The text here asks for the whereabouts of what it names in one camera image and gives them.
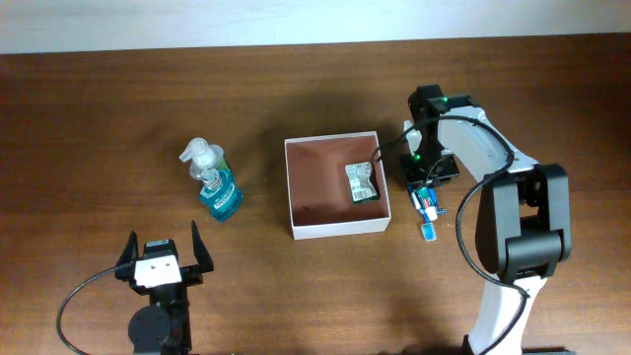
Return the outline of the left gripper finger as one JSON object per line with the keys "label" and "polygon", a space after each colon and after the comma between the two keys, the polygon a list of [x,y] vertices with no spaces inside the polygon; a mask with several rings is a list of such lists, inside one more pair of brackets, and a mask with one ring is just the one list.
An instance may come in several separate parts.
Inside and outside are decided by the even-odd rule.
{"label": "left gripper finger", "polygon": [[194,220],[191,221],[191,236],[194,257],[197,260],[200,273],[212,272],[214,270],[214,261],[204,245],[198,227]]}
{"label": "left gripper finger", "polygon": [[135,262],[139,257],[138,240],[134,231],[130,232],[128,241],[119,257],[114,271],[114,277],[120,281],[130,281],[134,275]]}

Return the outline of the toothpaste tube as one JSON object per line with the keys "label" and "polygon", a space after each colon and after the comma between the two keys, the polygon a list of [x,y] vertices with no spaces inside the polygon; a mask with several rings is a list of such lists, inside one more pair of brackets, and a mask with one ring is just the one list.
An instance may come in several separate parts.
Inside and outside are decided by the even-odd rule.
{"label": "toothpaste tube", "polygon": [[417,199],[420,203],[419,211],[427,222],[433,222],[438,219],[438,209],[436,206],[435,198],[431,189],[428,187],[421,187],[415,191]]}

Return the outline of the green Dettol soap bar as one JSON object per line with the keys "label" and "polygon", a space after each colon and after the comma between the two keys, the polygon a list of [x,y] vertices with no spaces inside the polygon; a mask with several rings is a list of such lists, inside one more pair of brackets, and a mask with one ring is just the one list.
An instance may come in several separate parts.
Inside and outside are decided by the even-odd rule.
{"label": "green Dettol soap bar", "polygon": [[371,162],[346,165],[344,170],[354,204],[376,201],[380,198],[378,186],[375,183],[375,169]]}

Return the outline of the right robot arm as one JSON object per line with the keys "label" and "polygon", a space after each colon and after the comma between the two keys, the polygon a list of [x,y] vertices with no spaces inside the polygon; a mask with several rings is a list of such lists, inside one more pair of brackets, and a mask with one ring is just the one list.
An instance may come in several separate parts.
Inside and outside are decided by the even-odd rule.
{"label": "right robot arm", "polygon": [[405,186],[426,219],[438,215],[435,188],[466,168],[476,181],[456,212],[456,242],[484,280],[477,319],[463,354],[520,354],[536,296],[572,247],[569,181],[516,148],[470,95],[437,84],[408,98],[411,120],[399,158]]}

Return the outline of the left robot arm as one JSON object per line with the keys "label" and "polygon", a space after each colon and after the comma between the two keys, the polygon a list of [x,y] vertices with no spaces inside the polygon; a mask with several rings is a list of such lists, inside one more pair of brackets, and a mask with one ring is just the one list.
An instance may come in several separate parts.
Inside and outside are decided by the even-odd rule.
{"label": "left robot arm", "polygon": [[187,354],[192,349],[187,290],[203,283],[203,275],[214,270],[214,262],[195,223],[191,224],[191,238],[197,262],[181,266],[173,240],[140,247],[137,235],[129,235],[114,276],[149,298],[149,305],[137,311],[128,324],[135,354]]}

